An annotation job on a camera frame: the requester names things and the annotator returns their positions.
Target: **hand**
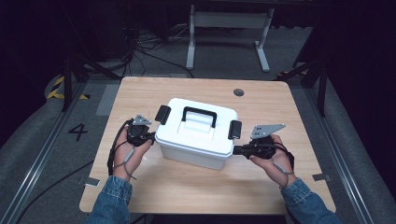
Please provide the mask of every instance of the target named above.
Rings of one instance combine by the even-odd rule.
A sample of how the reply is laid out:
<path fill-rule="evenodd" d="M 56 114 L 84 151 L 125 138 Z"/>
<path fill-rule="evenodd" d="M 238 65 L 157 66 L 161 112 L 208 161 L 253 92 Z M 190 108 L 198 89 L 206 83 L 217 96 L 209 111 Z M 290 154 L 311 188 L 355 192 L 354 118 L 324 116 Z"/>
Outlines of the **hand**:
<path fill-rule="evenodd" d="M 271 137 L 274 139 L 275 144 L 282 144 L 282 140 L 278 135 L 271 134 Z M 285 175 L 275 166 L 274 162 L 283 167 L 286 172 L 292 173 L 289 158 L 286 153 L 280 149 L 276 150 L 276 153 L 271 160 L 264 160 L 256 156 L 250 156 L 250 160 L 260 166 L 274 182 L 281 186 L 282 189 L 292 184 L 297 179 L 295 174 Z"/>
<path fill-rule="evenodd" d="M 122 164 L 126 156 L 134 148 L 134 146 L 128 143 L 127 141 L 126 130 L 127 128 L 122 130 L 119 139 L 117 139 L 117 145 L 116 145 L 117 150 L 114 158 L 115 166 Z M 143 159 L 143 156 L 151 147 L 151 144 L 152 141 L 151 139 L 149 139 L 145 144 L 141 145 L 140 147 L 135 147 L 134 153 L 132 154 L 131 158 L 125 164 L 115 168 L 113 175 L 129 182 L 131 180 L 130 175 L 132 175 L 134 171 L 137 169 L 137 167 L 139 166 L 140 162 Z"/>

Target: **white plastic box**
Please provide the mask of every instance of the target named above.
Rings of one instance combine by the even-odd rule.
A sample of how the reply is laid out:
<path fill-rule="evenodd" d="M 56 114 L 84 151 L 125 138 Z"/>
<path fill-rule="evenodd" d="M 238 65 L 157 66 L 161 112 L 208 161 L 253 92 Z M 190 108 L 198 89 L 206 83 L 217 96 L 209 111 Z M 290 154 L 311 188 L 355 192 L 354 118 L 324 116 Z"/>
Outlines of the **white plastic box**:
<path fill-rule="evenodd" d="M 230 124 L 238 115 L 230 108 L 172 99 L 166 123 L 155 138 L 165 158 L 221 170 L 233 155 Z"/>

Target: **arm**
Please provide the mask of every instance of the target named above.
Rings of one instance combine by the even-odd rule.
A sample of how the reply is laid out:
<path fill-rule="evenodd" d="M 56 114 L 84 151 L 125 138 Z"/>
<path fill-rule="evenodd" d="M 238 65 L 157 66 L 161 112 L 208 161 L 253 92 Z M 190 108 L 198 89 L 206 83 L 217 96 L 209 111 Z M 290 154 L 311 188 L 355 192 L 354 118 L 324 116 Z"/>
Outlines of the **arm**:
<path fill-rule="evenodd" d="M 276 144 L 282 144 L 279 136 L 272 137 Z M 296 177 L 285 152 L 277 149 L 271 160 L 255 156 L 251 156 L 250 160 L 260 166 L 281 187 L 280 192 L 286 206 L 300 223 L 341 223 L 335 213 L 326 208 L 320 197 L 312 192 L 302 179 Z M 275 162 L 286 174 L 275 166 Z"/>
<path fill-rule="evenodd" d="M 128 204 L 133 189 L 130 175 L 139 166 L 152 142 L 148 140 L 142 146 L 134 147 L 126 141 L 126 134 L 126 130 L 123 130 L 117 140 L 115 166 L 122 164 L 133 148 L 134 153 L 125 164 L 114 169 L 113 175 L 107 179 L 85 223 L 129 223 Z"/>

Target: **blue denim jacket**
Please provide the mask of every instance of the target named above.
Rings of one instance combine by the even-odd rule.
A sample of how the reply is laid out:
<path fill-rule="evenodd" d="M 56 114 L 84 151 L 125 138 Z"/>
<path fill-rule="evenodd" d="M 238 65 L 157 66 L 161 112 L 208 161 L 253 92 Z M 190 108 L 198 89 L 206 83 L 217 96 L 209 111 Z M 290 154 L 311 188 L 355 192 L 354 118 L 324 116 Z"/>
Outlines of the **blue denim jacket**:
<path fill-rule="evenodd" d="M 302 179 L 298 178 L 280 192 L 291 214 L 300 223 L 342 223 Z M 110 176 L 85 223 L 129 223 L 131 195 L 129 182 Z"/>

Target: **light wood surface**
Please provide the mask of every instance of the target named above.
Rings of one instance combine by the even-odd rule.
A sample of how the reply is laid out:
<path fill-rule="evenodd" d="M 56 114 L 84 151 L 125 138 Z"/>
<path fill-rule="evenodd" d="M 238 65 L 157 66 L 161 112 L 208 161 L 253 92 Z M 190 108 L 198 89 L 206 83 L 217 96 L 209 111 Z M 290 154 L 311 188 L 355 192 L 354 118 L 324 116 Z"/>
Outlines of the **light wood surface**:
<path fill-rule="evenodd" d="M 233 90 L 245 92 L 235 96 Z M 182 98 L 234 109 L 242 121 L 241 139 L 247 144 L 257 124 L 285 123 L 276 132 L 295 157 L 295 173 L 335 211 L 332 196 L 321 174 L 318 160 L 309 142 L 290 89 L 284 82 L 187 79 L 162 77 L 126 77 L 120 84 L 90 177 L 100 179 L 98 188 L 86 187 L 80 202 L 83 212 L 91 212 L 107 180 L 108 152 L 121 124 L 137 114 L 152 121 L 150 132 L 159 122 L 154 118 L 160 105 Z M 211 170 L 163 157 L 155 143 L 134 173 L 129 210 L 132 213 L 170 214 L 286 214 L 284 201 L 264 170 L 243 156 L 231 156 L 221 171 Z"/>

